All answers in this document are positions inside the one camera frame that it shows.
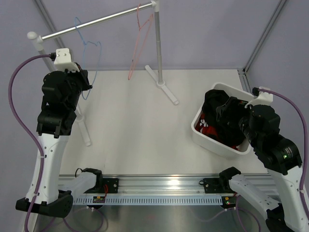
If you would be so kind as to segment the red black plaid shirt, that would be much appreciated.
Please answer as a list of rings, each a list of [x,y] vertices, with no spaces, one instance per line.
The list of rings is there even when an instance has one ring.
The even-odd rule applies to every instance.
[[[217,124],[211,125],[206,121],[205,114],[199,117],[195,130],[235,150],[238,150],[238,146],[245,140],[239,131]]]

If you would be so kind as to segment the blue clothes hanger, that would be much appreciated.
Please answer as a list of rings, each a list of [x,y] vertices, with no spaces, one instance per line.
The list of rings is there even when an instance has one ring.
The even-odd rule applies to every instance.
[[[98,73],[98,67],[101,61],[102,57],[102,44],[100,41],[90,41],[87,40],[83,34],[80,32],[80,30],[77,28],[77,26],[81,24],[81,21],[78,17],[74,18],[74,26],[79,34],[79,37],[82,41],[83,44],[83,53],[82,53],[82,68],[85,70],[86,68],[86,63],[91,59],[91,58],[96,58],[96,70],[95,70],[95,75],[91,81],[91,85],[93,86],[97,77]]]

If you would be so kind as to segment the pink clothes hanger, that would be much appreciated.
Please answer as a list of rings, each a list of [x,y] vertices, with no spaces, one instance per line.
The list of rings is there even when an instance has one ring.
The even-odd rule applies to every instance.
[[[154,19],[154,15],[150,14],[148,19],[144,23],[141,24],[140,18],[139,18],[140,10],[141,10],[141,4],[139,4],[138,7],[137,7],[137,25],[138,25],[139,31],[138,31],[138,35],[137,35],[137,38],[136,38],[134,52],[133,52],[133,56],[132,56],[132,62],[131,62],[128,77],[127,77],[128,81],[130,81],[130,79],[132,78],[134,70],[135,70],[135,68],[136,68],[136,66],[139,62],[140,56],[141,56],[142,51],[145,47],[145,44],[146,44],[146,41],[147,41],[147,38],[148,38],[148,34],[150,32],[150,29],[151,29],[151,26],[152,26],[152,23],[153,23],[153,19]],[[144,35],[143,41],[141,42],[142,31],[143,31],[144,28],[147,28],[147,31]]]

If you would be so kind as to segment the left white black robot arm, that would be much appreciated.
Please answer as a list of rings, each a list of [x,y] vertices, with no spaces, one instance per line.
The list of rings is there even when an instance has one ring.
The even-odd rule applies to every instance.
[[[58,66],[57,71],[44,77],[42,106],[37,119],[40,149],[31,186],[26,196],[17,200],[16,210],[65,218],[76,198],[89,190],[97,193],[103,189],[102,172],[92,168],[83,169],[64,187],[58,186],[62,157],[77,117],[79,97],[92,88],[87,76],[87,70],[71,63],[63,68]]]

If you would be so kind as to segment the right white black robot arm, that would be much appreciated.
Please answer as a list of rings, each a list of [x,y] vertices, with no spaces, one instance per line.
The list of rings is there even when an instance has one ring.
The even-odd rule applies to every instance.
[[[237,192],[254,206],[271,232],[307,232],[309,199],[303,183],[305,160],[295,143],[280,135],[280,116],[269,105],[246,106],[235,97],[218,106],[216,114],[218,123],[238,128],[249,141],[273,178],[280,201],[247,183],[235,167],[220,172],[219,188]]]

